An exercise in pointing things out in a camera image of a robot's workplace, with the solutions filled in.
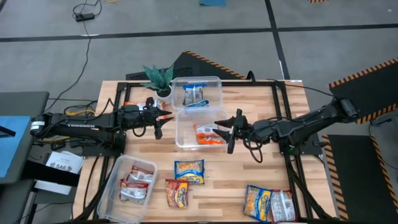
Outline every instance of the black mat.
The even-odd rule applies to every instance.
[[[377,143],[369,136],[323,136],[342,220],[398,223],[398,203]]]
[[[395,110],[398,103],[398,58],[342,78],[329,84],[337,97],[349,98],[359,109],[357,123]]]
[[[173,78],[217,76],[222,80],[241,80],[243,75],[238,74],[222,65],[208,60],[189,50],[184,51],[174,62]],[[126,80],[148,80],[145,72],[126,75]]]

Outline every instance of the plastic container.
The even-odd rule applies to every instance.
[[[182,148],[225,147],[224,144],[202,145],[197,141],[196,124],[214,124],[215,121],[228,119],[227,112],[222,108],[190,108],[177,112],[175,116],[175,143]]]
[[[185,96],[183,86],[188,84],[204,84],[203,99],[209,101],[209,107],[223,106],[223,89],[218,77],[180,77],[175,78],[172,82],[172,106],[174,109],[186,108],[183,105]]]
[[[120,179],[127,177],[133,165],[154,172],[144,204],[134,203],[129,200],[122,202],[119,199]],[[150,194],[155,185],[156,175],[157,166],[155,163],[132,156],[120,156],[114,165],[104,193],[99,201],[97,214],[101,218],[119,223],[140,223],[144,219]]]

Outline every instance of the wooden tabletop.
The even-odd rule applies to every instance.
[[[108,98],[114,99],[117,81],[104,81],[99,93],[96,112],[100,113]],[[288,82],[302,86],[301,82]],[[292,116],[297,117],[309,111],[303,88],[287,86]],[[155,93],[143,87],[132,88],[130,101],[145,102]],[[279,95],[282,114],[284,107]],[[275,117],[274,100],[268,86],[225,86],[223,87],[224,107],[228,117],[235,115],[236,108],[243,110],[249,123],[259,119]],[[170,105],[164,108],[175,112]],[[264,161],[258,164],[251,157],[242,141],[237,141],[233,154],[226,149],[201,149],[197,151],[181,149],[174,143],[175,122],[171,120],[163,128],[163,138],[155,140],[153,129],[147,128],[146,134],[137,138],[132,131],[127,132],[127,144],[124,153],[153,161],[159,172],[149,208],[144,222],[252,222],[252,218],[243,215],[243,202],[247,184],[267,189],[289,189],[284,157],[279,154],[279,146],[270,143],[262,147]],[[94,157],[85,159],[76,192],[73,213],[79,215],[83,210],[83,197]],[[165,194],[165,179],[174,178],[174,161],[205,160],[205,184],[191,185],[188,192],[187,209],[170,209]],[[335,208],[323,164],[314,156],[302,156],[307,187],[317,202],[331,216]],[[90,202],[98,189],[102,166],[99,158],[87,193],[86,204]],[[305,216],[302,195],[297,189],[302,217]]]

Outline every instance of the power adapter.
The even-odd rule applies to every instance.
[[[87,21],[95,18],[93,13],[86,13],[86,14],[78,13],[75,15],[76,15],[75,16],[76,22]]]

